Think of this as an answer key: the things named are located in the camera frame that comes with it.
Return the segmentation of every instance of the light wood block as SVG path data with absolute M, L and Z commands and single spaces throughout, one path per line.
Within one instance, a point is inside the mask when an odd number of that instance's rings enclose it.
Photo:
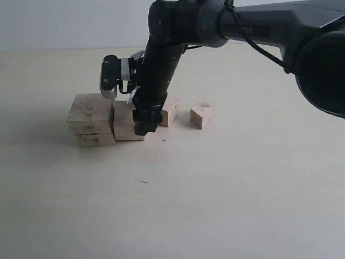
M 76 135 L 76 137 L 78 147 L 105 147 L 115 145 L 113 134 L 87 134 Z
M 190 110 L 190 121 L 202 130 L 215 120 L 215 115 L 215 109 L 206 101 L 202 101 Z
M 116 141 L 143 141 L 144 136 L 137 136 L 134 133 L 133 104 L 126 101 L 116 101 L 114 107 L 114 134 Z
M 100 93 L 77 94 L 67 124 L 74 135 L 112 134 L 112 101 Z
M 168 97 L 165 101 L 163 110 L 162 110 L 162 123 L 164 127 L 170 127 L 171 123 L 178 116 L 178 110 L 180 109 L 180 101 L 174 97 Z

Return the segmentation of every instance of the cable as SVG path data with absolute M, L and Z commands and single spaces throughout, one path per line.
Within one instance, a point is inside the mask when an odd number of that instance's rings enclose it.
M 192 46 L 192 47 L 188 47 L 187 50 L 193 50 L 193 49 L 199 49 L 202 46 Z
M 235 6 L 233 5 L 233 0 L 225 0 L 224 6 L 225 6 L 225 11 L 228 11 L 228 12 L 232 13 L 233 19 L 235 20 L 235 23 L 236 23 L 236 26 L 238 27 L 239 33 L 242 35 L 242 37 L 245 39 L 245 41 L 249 45 L 251 45 L 256 51 L 258 51 L 259 53 L 261 53 L 262 55 L 264 55 L 265 57 L 267 57 L 271 61 L 273 61 L 276 64 L 278 64 L 279 66 L 283 67 L 288 72 L 296 74 L 294 69 L 292 67 L 290 67 L 287 63 L 285 63 L 284 61 L 282 61 L 279 58 L 275 57 L 274 55 L 270 54 L 269 52 L 267 52 L 263 48 L 259 47 L 252 39 L 250 39 L 248 37 L 248 35 L 242 29 L 241 22 L 240 22 L 240 20 L 238 18 L 238 15 L 237 15 L 236 11 L 235 11 Z

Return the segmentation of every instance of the table surface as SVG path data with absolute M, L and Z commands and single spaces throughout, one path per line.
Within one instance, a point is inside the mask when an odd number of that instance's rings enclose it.
M 344 258 L 345 120 L 245 44 L 183 56 L 170 128 L 74 147 L 74 95 L 134 51 L 0 54 L 1 258 Z M 200 131 L 202 100 L 216 121 Z

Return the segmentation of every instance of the small wooden block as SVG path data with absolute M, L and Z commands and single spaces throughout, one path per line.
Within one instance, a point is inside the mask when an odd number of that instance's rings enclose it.
M 200 130 L 209 126 L 215 120 L 215 115 L 215 109 L 205 101 L 190 109 L 190 121 Z
M 179 108 L 180 108 L 180 101 L 177 98 L 168 97 L 168 99 L 165 101 L 165 104 L 162 110 L 163 121 L 161 125 L 164 127 L 169 127 L 171 123 L 178 116 Z
M 115 145 L 113 134 L 87 134 L 77 135 L 76 137 L 78 147 L 106 147 Z
M 100 93 L 77 94 L 67 124 L 74 135 L 112 134 L 112 101 Z
M 134 133 L 133 104 L 126 101 L 116 101 L 114 107 L 114 133 L 116 141 L 143 141 L 144 136 Z

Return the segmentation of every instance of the black robotic arm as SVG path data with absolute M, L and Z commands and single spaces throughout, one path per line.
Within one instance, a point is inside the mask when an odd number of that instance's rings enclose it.
M 306 0 L 235 8 L 223 0 L 157 0 L 149 12 L 150 37 L 144 55 L 107 56 L 101 92 L 113 98 L 134 90 L 135 133 L 155 132 L 167 89 L 188 45 L 221 47 L 247 41 L 286 73 L 294 73 L 304 96 L 317 108 L 345 118 L 345 1 Z M 277 46 L 278 60 L 256 44 Z M 129 81 L 127 92 L 122 80 Z

